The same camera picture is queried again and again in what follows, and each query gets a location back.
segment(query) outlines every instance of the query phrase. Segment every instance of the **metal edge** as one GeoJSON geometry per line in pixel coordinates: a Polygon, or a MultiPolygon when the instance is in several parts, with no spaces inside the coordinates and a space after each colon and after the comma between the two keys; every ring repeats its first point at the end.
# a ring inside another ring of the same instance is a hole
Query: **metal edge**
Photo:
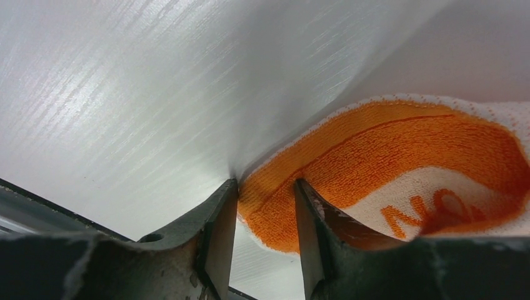
{"type": "Polygon", "coordinates": [[[229,286],[228,287],[228,300],[257,300],[257,299],[229,286]]]}
{"type": "MultiPolygon", "coordinates": [[[[46,208],[49,210],[50,213],[59,213],[59,214],[62,214],[66,217],[68,217],[70,220],[72,220],[73,222],[76,222],[76,223],[80,223],[82,224],[82,226],[85,228],[85,229],[95,229],[99,232],[102,232],[114,239],[118,239],[120,241],[126,241],[126,242],[129,242],[131,241],[131,239],[129,239],[128,237],[126,236],[123,236],[119,233],[117,233],[116,231],[113,231],[113,230],[110,230],[86,217],[83,217],[79,214],[76,214],[75,212],[72,212],[62,206],[59,206],[57,204],[54,204],[53,202],[51,201],[48,201],[38,195],[35,195],[19,186],[16,186],[15,184],[12,184],[10,182],[7,182],[3,179],[0,179],[0,188],[4,188],[6,191],[10,192],[10,193],[13,193],[13,194],[16,194],[17,196],[22,196],[20,197],[20,202],[22,205],[25,206],[24,210],[25,210],[25,213],[29,213],[29,211],[31,210],[31,208],[37,208],[37,209],[40,209],[42,210],[41,208],[46,208]]],[[[39,215],[39,216],[35,216],[35,218],[38,218],[38,219],[47,219],[47,218],[51,218],[51,215],[49,216],[42,216],[42,215],[39,215]]]]}
{"type": "Polygon", "coordinates": [[[212,212],[212,214],[210,215],[210,217],[208,218],[208,220],[206,221],[204,225],[202,236],[199,240],[199,251],[198,251],[197,259],[195,263],[195,270],[197,271],[197,275],[199,279],[204,283],[205,286],[207,286],[211,290],[211,292],[214,294],[214,297],[216,297],[217,300],[223,300],[221,296],[219,295],[219,292],[216,289],[215,284],[210,278],[210,275],[206,271],[206,264],[208,263],[208,252],[210,250],[210,240],[213,235],[213,230],[214,230],[214,226],[216,223],[216,219],[219,217],[220,212],[223,209],[223,206],[227,201],[233,200],[237,204],[238,181],[236,179],[228,179],[210,197],[218,196],[216,195],[217,193],[222,193],[220,195],[221,199],[219,200],[219,203],[217,204],[216,208],[214,209],[214,211],[212,212]]]}
{"type": "Polygon", "coordinates": [[[312,189],[318,197],[322,198],[320,194],[313,189],[313,187],[305,179],[297,179],[296,184],[299,185],[299,189],[304,196],[304,202],[306,203],[306,208],[313,217],[315,223],[315,232],[318,238],[318,246],[320,250],[320,257],[322,261],[322,269],[324,271],[324,279],[331,279],[334,275],[333,271],[333,262],[331,257],[331,250],[329,248],[329,241],[327,232],[331,229],[327,227],[324,216],[321,216],[318,211],[315,209],[311,197],[307,194],[307,189],[312,189]]]}

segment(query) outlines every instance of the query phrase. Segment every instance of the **white textured surface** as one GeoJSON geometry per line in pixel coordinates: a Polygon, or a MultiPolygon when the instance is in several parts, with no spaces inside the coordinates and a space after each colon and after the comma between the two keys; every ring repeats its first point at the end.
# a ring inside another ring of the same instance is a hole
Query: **white textured surface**
{"type": "MultiPolygon", "coordinates": [[[[524,0],[1,1],[0,177],[136,239],[352,99],[528,100],[529,13],[524,0]]],[[[235,288],[302,299],[296,258],[241,226],[235,247],[235,288]]]]}

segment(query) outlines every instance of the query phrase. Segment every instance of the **metal clamp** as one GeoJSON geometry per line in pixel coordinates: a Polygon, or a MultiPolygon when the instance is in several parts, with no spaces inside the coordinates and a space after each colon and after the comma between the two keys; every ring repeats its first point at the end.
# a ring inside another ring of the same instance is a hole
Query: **metal clamp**
{"type": "Polygon", "coordinates": [[[235,179],[139,242],[97,231],[0,236],[1,299],[227,299],[235,179]]]}
{"type": "Polygon", "coordinates": [[[527,299],[530,238],[398,241],[294,185],[306,299],[527,299]]]}

